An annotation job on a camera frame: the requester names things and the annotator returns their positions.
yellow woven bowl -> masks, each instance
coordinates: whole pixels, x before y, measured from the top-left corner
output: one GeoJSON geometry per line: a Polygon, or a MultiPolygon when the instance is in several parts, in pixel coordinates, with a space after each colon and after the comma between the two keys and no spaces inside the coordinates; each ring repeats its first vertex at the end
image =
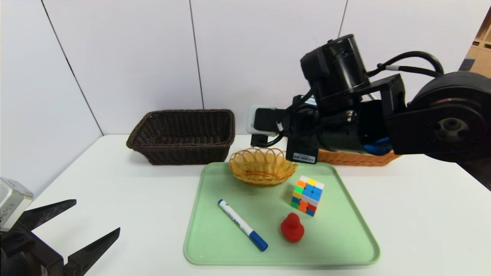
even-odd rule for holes
{"type": "Polygon", "coordinates": [[[232,173],[246,184],[274,186],[283,183],[297,170],[297,164],[285,159],[277,148],[248,148],[232,154],[232,173]]]}

blue part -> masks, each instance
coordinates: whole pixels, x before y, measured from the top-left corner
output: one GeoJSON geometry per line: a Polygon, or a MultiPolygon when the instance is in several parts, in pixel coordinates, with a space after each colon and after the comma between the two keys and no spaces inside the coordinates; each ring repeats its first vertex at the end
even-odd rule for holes
{"type": "Polygon", "coordinates": [[[312,195],[310,196],[310,198],[318,202],[319,200],[321,200],[321,195],[320,194],[316,194],[316,193],[312,193],[312,195]]]}
{"type": "Polygon", "coordinates": [[[305,212],[307,215],[311,215],[311,216],[314,216],[315,212],[310,210],[310,209],[307,209],[307,212],[305,212]]]}
{"type": "Polygon", "coordinates": [[[312,186],[312,185],[310,185],[310,184],[307,184],[307,185],[305,185],[305,189],[306,189],[307,191],[313,191],[313,190],[314,190],[314,186],[312,186]]]}
{"type": "Polygon", "coordinates": [[[364,145],[363,147],[365,148],[367,153],[376,156],[386,155],[392,150],[392,145],[390,144],[389,137],[382,138],[371,144],[364,145]]]}
{"type": "Polygon", "coordinates": [[[257,248],[259,248],[259,250],[264,251],[266,248],[268,248],[268,244],[261,237],[259,237],[256,231],[252,231],[249,238],[257,246],[257,248]]]}
{"type": "Polygon", "coordinates": [[[316,193],[318,195],[322,195],[322,190],[317,188],[317,187],[314,187],[314,190],[312,191],[313,193],[316,193]]]}
{"type": "Polygon", "coordinates": [[[312,196],[312,191],[309,191],[309,190],[303,190],[302,195],[306,195],[306,196],[308,196],[308,197],[311,197],[311,196],[312,196]]]}

marker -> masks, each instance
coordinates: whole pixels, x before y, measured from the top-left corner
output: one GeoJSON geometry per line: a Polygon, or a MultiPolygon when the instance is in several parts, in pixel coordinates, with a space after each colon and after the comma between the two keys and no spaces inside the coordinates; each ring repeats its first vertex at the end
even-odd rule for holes
{"type": "Polygon", "coordinates": [[[218,206],[237,224],[242,231],[250,238],[250,240],[259,248],[259,250],[264,251],[268,248],[268,244],[256,233],[256,231],[252,230],[250,226],[235,213],[234,209],[230,207],[223,199],[218,201],[218,206]]]}

sticker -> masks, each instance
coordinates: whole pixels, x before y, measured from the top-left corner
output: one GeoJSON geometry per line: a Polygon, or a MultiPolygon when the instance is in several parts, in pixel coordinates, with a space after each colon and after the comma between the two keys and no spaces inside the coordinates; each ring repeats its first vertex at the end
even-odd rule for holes
{"type": "Polygon", "coordinates": [[[313,106],[316,106],[317,103],[315,102],[315,99],[312,97],[308,100],[305,101],[306,104],[310,104],[310,105],[313,105],[313,106]]]}
{"type": "Polygon", "coordinates": [[[315,164],[315,157],[310,156],[310,155],[305,155],[305,154],[300,154],[300,153],[294,152],[293,153],[293,159],[315,164]]]}

wooden shelf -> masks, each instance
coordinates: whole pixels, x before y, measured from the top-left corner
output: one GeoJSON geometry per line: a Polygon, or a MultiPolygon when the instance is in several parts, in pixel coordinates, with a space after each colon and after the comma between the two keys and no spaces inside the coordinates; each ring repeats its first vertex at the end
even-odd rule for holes
{"type": "Polygon", "coordinates": [[[491,26],[491,7],[488,11],[488,14],[484,18],[484,21],[483,21],[481,27],[479,28],[479,31],[477,31],[477,35],[476,35],[475,40],[481,40],[482,41],[482,40],[487,40],[488,38],[491,39],[491,37],[489,37],[490,26],[491,26]]]}
{"type": "Polygon", "coordinates": [[[471,72],[491,78],[491,7],[470,46],[467,56],[475,58],[470,69],[471,72]]]}

